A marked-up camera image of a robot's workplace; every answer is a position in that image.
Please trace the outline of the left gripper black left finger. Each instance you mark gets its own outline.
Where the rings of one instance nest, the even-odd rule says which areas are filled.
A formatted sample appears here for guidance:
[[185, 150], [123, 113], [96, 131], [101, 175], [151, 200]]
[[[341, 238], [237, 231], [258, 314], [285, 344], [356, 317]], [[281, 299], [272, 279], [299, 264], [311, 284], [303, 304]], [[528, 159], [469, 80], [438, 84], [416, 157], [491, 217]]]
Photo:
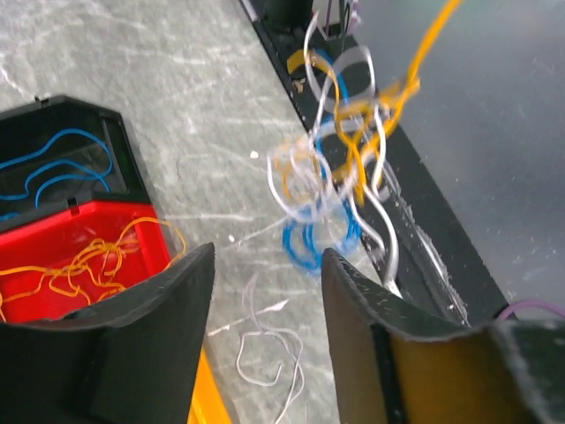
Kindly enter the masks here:
[[55, 321], [1, 327], [4, 423], [184, 423], [215, 248]]

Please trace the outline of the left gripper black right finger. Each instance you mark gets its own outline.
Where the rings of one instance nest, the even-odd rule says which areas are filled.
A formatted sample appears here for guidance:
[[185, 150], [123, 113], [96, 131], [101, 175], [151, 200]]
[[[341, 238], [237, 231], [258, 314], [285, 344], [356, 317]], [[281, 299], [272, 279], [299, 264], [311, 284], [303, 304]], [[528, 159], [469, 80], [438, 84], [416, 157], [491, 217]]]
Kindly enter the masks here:
[[321, 287], [343, 423], [561, 423], [564, 324], [469, 328], [323, 255]]

